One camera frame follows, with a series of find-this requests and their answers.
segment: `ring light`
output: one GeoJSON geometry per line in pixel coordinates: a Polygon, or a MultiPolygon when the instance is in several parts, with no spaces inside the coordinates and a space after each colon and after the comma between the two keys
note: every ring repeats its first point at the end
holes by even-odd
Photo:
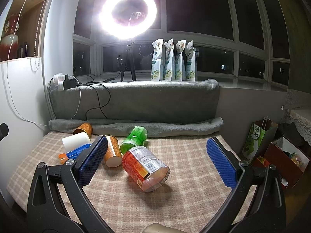
{"type": "Polygon", "coordinates": [[[155,21],[157,8],[154,0],[143,0],[148,7],[148,15],[145,20],[135,26],[123,26],[117,24],[112,16],[114,7],[122,0],[107,0],[100,14],[101,24],[108,33],[119,39],[130,39],[145,32],[155,21]]]}

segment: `vase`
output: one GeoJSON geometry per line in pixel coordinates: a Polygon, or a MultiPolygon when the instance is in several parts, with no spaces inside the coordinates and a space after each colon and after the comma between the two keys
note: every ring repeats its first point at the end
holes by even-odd
{"type": "Polygon", "coordinates": [[[4,26],[4,36],[1,38],[0,42],[0,59],[1,61],[13,59],[16,55],[16,51],[18,49],[18,36],[16,35],[16,32],[18,31],[19,24],[17,23],[18,20],[18,14],[10,15],[7,18],[7,23],[4,26]]]}

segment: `green bottle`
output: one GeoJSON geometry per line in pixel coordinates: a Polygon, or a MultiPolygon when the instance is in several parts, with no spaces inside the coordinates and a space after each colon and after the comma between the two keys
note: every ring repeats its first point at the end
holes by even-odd
{"type": "Polygon", "coordinates": [[[120,146],[121,153],[124,155],[129,149],[135,146],[143,146],[148,136],[145,127],[135,126],[130,135],[124,139],[120,146]]]}

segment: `white lace cloth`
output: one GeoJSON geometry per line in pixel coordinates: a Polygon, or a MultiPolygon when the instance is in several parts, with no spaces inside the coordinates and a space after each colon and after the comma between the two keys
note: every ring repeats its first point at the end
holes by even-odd
{"type": "Polygon", "coordinates": [[[311,145],[311,108],[301,107],[287,110],[285,122],[295,123],[299,134],[311,145]]]}

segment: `orange cup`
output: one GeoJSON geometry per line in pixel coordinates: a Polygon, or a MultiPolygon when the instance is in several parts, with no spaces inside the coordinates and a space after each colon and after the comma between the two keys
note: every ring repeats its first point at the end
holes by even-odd
{"type": "Polygon", "coordinates": [[[85,132],[89,136],[89,138],[91,138],[92,132],[93,132],[92,125],[90,125],[89,123],[83,123],[82,125],[80,125],[78,128],[76,128],[73,131],[73,135],[81,133],[81,132],[85,132]]]}
{"type": "Polygon", "coordinates": [[[111,135],[106,135],[105,137],[108,140],[108,150],[104,157],[105,164],[108,167],[117,167],[122,164],[118,139],[111,135]]]}

